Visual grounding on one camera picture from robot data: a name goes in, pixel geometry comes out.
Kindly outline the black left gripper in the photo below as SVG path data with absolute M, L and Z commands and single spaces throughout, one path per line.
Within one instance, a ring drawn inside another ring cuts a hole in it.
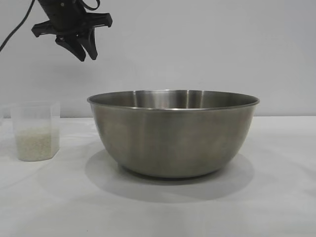
M 81 62 L 85 61 L 86 52 L 92 60 L 97 59 L 94 28 L 111 27 L 113 23 L 109 13 L 95 13 L 100 6 L 99 0 L 95 7 L 82 0 L 40 0 L 39 4 L 48 20 L 32 27 L 35 37 L 56 35 L 56 44 Z

